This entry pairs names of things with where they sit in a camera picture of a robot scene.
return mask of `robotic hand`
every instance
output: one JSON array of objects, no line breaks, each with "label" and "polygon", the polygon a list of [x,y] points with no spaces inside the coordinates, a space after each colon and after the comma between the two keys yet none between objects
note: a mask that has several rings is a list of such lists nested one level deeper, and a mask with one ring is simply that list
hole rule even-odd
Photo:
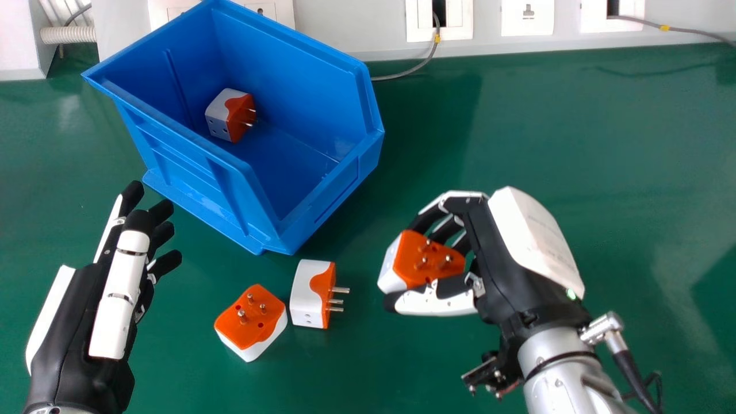
[{"label": "robotic hand", "polygon": [[119,414],[135,380],[128,356],[154,285],[181,263],[172,250],[153,259],[174,235],[164,200],[133,210],[143,198],[133,181],[117,198],[92,264],[62,266],[26,348],[31,385],[24,414]]},{"label": "robotic hand", "polygon": [[[470,265],[465,257],[473,253]],[[402,315],[477,313],[500,328],[497,351],[462,376],[475,394],[500,400],[523,385],[528,411],[633,413],[633,397],[662,412],[658,373],[643,381],[613,312],[592,320],[585,286],[554,217],[512,187],[491,197],[446,192],[424,207],[389,246],[378,279],[384,306]],[[601,342],[633,391],[622,395],[595,354]],[[659,401],[647,391],[657,380]]]}]

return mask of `white switch plate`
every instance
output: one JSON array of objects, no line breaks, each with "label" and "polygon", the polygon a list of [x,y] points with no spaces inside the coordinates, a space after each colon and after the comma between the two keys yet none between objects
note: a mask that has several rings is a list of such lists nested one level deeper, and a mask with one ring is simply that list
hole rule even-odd
[{"label": "white switch plate", "polygon": [[[619,15],[644,18],[645,0],[620,0]],[[580,33],[637,32],[644,28],[633,21],[608,19],[607,0],[580,1]]]},{"label": "white switch plate", "polygon": [[[447,27],[439,30],[443,41],[473,38],[473,0],[445,0]],[[434,39],[432,0],[406,0],[406,41]]]},{"label": "white switch plate", "polygon": [[[294,22],[294,2],[293,0],[232,0],[237,4],[258,12],[263,10],[261,14],[276,20],[284,26],[296,29]],[[199,0],[148,0],[148,15],[151,22],[151,30],[156,30],[164,24],[169,23],[172,19],[179,17],[180,14],[191,9],[199,3]]]},{"label": "white switch plate", "polygon": [[501,0],[501,36],[550,36],[554,0]]}]

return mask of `blue plastic bin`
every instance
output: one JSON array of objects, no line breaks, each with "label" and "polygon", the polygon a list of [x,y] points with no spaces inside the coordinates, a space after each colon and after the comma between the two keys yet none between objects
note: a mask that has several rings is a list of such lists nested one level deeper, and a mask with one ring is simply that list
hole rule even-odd
[{"label": "blue plastic bin", "polygon": [[[367,67],[227,0],[204,1],[83,77],[115,101],[144,182],[248,251],[293,254],[376,167]],[[237,144],[210,137],[223,89],[253,94]]]}]

